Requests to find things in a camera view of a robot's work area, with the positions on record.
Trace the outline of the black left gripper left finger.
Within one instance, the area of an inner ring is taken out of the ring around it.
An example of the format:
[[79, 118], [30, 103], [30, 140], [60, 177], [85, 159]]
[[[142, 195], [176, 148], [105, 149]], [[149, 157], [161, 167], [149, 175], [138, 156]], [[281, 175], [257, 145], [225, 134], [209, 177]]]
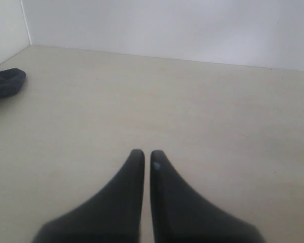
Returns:
[[144, 153], [133, 149], [97, 194], [47, 222], [33, 242], [139, 242], [144, 171]]

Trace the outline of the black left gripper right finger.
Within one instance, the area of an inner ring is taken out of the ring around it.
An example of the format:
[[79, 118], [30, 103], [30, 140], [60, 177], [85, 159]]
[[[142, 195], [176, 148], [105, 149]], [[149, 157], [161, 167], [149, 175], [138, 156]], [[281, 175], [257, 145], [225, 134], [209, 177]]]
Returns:
[[155, 242], [264, 242], [259, 230], [196, 192], [162, 150], [150, 155], [150, 207]]

